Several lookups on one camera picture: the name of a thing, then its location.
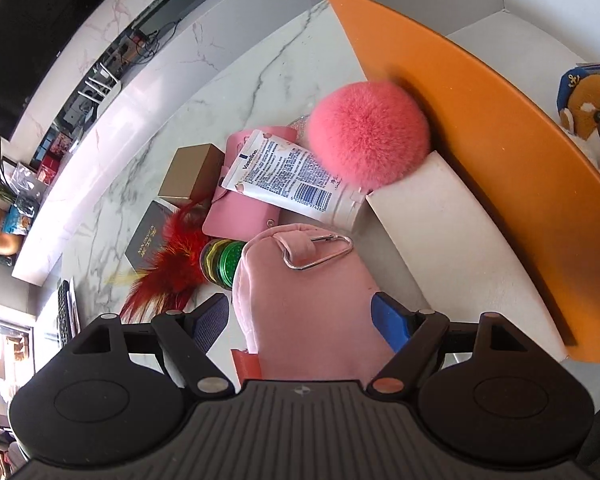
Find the red feather toy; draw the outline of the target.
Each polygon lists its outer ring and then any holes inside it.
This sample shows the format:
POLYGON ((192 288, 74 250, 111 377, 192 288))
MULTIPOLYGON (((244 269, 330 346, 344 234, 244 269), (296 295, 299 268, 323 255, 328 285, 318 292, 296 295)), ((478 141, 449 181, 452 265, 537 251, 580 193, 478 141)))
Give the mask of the red feather toy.
POLYGON ((151 320, 168 311, 183 312, 206 282, 199 259, 210 238, 202 232, 207 209, 189 203, 174 211, 163 229, 164 243, 148 268, 114 274, 111 283, 129 285, 120 318, 125 323, 151 320))

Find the pink plush pouch with carabiner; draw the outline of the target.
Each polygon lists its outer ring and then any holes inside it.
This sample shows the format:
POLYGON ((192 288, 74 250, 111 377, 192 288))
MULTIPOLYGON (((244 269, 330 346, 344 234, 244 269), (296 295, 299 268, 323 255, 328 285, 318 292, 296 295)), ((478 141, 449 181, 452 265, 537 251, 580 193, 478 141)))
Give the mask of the pink plush pouch with carabiner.
POLYGON ((372 321, 378 290, 343 235, 296 223, 250 240, 233 308, 260 378, 368 384, 394 355, 372 321))

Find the gold small box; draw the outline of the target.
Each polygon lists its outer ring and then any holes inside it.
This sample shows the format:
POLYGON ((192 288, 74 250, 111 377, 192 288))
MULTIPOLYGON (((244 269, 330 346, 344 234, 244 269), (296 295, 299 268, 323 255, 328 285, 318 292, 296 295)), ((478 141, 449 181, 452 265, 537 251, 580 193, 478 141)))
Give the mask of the gold small box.
POLYGON ((158 197, 183 207, 207 205, 218 185, 225 154, 213 144, 178 148, 161 183, 158 197))

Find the pink fur pompom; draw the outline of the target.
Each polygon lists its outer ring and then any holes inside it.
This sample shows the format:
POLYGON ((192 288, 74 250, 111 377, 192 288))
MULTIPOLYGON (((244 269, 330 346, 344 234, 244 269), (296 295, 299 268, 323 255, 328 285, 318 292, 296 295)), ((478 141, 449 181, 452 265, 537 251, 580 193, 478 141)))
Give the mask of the pink fur pompom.
POLYGON ((416 170, 430 152, 428 120, 391 81, 347 84, 318 102, 306 140, 325 170, 377 190, 416 170))

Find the red panda plush toy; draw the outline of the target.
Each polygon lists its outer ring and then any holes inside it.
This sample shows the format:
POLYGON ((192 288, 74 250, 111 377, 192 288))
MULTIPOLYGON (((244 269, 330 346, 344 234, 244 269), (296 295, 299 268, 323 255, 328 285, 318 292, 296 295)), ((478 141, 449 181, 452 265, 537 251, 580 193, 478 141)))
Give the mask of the red panda plush toy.
POLYGON ((600 156, 600 63, 579 64, 565 72, 556 106, 562 128, 600 156))

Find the black gift box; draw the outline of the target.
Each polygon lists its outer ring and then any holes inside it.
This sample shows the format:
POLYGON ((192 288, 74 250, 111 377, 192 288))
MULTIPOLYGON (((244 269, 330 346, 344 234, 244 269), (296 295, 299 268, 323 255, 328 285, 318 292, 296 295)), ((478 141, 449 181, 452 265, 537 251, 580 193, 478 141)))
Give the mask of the black gift box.
POLYGON ((147 207, 125 249, 126 260, 137 274, 150 267, 155 253, 163 246, 166 222, 175 211, 175 206, 161 198, 147 207))

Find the black keyboard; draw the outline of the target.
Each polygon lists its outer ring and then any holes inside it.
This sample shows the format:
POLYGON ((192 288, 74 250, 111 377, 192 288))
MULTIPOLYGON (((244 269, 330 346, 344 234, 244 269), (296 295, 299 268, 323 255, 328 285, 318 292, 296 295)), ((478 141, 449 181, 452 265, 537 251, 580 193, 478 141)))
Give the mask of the black keyboard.
POLYGON ((57 329, 59 341, 62 346, 68 344, 68 342, 72 339, 69 292, 69 282, 62 280, 57 289, 57 329))

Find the pink card holder wallet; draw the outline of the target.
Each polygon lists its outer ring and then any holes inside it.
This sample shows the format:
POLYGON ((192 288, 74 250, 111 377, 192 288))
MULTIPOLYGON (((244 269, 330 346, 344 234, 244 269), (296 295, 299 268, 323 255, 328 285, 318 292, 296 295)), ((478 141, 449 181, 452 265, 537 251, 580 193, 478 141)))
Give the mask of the pink card holder wallet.
POLYGON ((252 130, 231 134, 226 141, 226 150, 219 183, 216 186, 202 232, 214 238, 249 242, 261 232, 277 226, 279 208, 260 200, 227 191, 221 183, 240 150, 251 136, 252 130))

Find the white lotion tube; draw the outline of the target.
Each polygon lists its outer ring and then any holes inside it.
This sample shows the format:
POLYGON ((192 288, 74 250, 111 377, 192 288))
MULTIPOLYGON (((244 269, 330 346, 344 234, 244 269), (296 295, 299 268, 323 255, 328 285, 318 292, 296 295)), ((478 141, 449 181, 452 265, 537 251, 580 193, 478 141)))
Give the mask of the white lotion tube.
POLYGON ((367 191, 333 176, 307 148, 254 129, 222 177, 232 193, 351 231, 367 191))

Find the red gift box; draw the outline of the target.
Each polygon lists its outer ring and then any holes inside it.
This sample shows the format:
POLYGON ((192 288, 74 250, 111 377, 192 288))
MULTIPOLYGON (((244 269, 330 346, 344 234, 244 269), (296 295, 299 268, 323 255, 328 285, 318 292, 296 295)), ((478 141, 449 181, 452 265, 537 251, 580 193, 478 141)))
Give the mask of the red gift box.
POLYGON ((45 185, 51 185, 59 171, 60 159, 55 157, 53 154, 47 154, 43 157, 38 172, 36 173, 36 180, 42 182, 45 185))

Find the pink round compact mirror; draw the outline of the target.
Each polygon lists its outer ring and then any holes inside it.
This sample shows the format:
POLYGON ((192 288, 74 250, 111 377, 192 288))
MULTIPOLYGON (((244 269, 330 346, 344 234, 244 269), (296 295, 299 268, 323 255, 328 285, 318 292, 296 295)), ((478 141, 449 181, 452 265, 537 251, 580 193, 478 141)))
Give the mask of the pink round compact mirror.
POLYGON ((308 140, 308 125, 309 125, 310 115, 305 114, 298 118, 296 118, 293 122, 289 124, 291 129, 294 129, 296 132, 296 140, 294 140, 295 144, 302 146, 302 148, 309 148, 309 140, 308 140))

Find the white wifi router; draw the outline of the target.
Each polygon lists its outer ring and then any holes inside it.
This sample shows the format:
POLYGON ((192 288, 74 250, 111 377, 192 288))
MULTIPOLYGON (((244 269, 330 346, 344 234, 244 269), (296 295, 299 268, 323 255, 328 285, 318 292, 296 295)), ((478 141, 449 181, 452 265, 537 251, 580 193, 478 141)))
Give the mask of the white wifi router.
POLYGON ((96 105, 96 113, 101 115, 122 90, 122 81, 114 76, 108 68, 98 63, 93 68, 93 75, 87 75, 78 95, 96 105))

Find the orange cardboard box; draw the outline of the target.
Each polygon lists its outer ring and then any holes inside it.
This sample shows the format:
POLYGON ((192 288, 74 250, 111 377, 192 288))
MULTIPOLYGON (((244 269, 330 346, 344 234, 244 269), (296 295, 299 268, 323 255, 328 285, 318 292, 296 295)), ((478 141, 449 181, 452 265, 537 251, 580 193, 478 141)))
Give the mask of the orange cardboard box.
POLYGON ((600 173, 554 115, 600 61, 600 0, 328 0, 370 80, 425 110, 434 151, 508 241, 567 358, 600 363, 600 173))

